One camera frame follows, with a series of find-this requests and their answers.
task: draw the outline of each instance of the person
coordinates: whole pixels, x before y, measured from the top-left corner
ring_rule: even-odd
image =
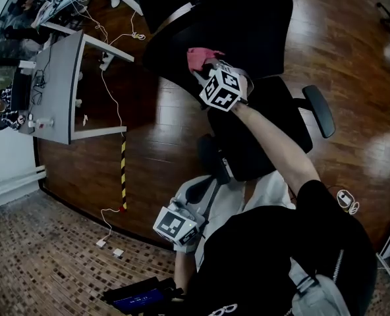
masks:
[[[12,86],[0,91],[0,122],[3,128],[9,126],[13,130],[19,130],[25,118],[18,111],[11,111],[11,96]]]
[[[203,259],[193,252],[176,254],[175,282],[186,294],[181,314],[292,315],[294,259],[311,277],[332,279],[350,315],[364,315],[377,267],[362,225],[341,209],[311,160],[283,131],[245,104],[232,112],[276,171],[258,180],[246,205],[244,183],[220,187],[203,233]]]

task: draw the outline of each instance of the chair armrest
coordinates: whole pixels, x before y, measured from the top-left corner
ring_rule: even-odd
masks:
[[[335,124],[324,96],[316,86],[307,86],[302,89],[302,92],[305,100],[298,102],[298,106],[312,111],[322,136],[331,137],[335,132]]]

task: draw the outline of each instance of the black shirt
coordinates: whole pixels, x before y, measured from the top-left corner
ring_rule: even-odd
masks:
[[[340,249],[355,247],[351,240],[359,240],[361,246],[356,246],[358,254],[345,250],[340,276],[349,275],[346,263],[356,258],[364,264],[363,273],[358,271],[362,282],[339,289],[352,315],[362,315],[363,307],[356,304],[359,297],[370,300],[375,282],[370,241],[358,221],[316,180],[300,189],[296,210],[257,207],[231,217],[211,235],[204,262],[189,284],[185,314],[290,315],[296,292],[288,276],[290,258],[310,275],[317,272],[332,278]],[[337,286],[344,281],[338,278]]]

